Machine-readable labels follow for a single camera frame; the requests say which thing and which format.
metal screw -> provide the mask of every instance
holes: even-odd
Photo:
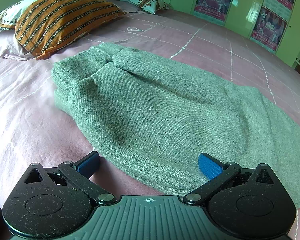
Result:
[[[189,201],[198,201],[201,199],[201,196],[196,193],[191,193],[191,194],[186,195],[186,199]]]
[[[103,193],[98,196],[98,199],[102,202],[110,201],[114,199],[114,196],[109,193]]]

pink bedsheet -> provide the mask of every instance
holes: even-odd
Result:
[[[115,42],[258,88],[300,125],[300,75],[259,45],[223,27],[172,10],[127,14],[48,60],[0,58],[0,206],[28,165],[77,161],[93,147],[70,116],[54,105],[53,63],[101,42]],[[92,181],[119,196],[160,194],[102,159]],[[289,236],[300,240],[300,209]]]

gray knit fabric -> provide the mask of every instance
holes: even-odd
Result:
[[[207,152],[243,168],[268,163],[300,208],[300,127],[258,89],[115,44],[55,63],[56,105],[107,160],[165,194],[208,179]]]

ribbed gray surface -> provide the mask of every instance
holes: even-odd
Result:
[[[177,196],[123,196],[97,208],[79,230],[59,240],[234,240],[208,220],[200,207]]]

blue gripper pad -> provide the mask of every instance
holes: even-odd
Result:
[[[213,179],[223,172],[223,163],[208,154],[201,153],[198,160],[200,171],[208,177]]]
[[[74,165],[77,172],[89,179],[99,169],[100,156],[98,152],[92,151],[85,158],[82,158],[81,162],[76,162]]]

